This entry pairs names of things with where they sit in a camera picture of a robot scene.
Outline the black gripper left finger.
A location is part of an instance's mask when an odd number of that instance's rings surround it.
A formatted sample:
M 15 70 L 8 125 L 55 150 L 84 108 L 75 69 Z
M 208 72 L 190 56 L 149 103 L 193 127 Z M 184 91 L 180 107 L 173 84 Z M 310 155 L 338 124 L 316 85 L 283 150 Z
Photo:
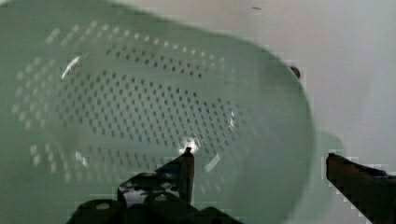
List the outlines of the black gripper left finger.
M 134 205 L 145 201 L 151 193 L 168 192 L 189 203 L 194 181 L 194 156 L 191 147 L 186 147 L 177 158 L 154 172 L 134 175 L 121 183 L 117 199 L 122 205 Z

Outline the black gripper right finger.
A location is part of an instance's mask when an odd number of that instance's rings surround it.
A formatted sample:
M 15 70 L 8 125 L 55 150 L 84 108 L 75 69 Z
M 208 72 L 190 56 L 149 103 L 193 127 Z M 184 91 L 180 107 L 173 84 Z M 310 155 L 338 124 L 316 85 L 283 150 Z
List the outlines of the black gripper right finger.
M 395 224 L 394 175 L 330 153 L 326 177 L 373 224 Z

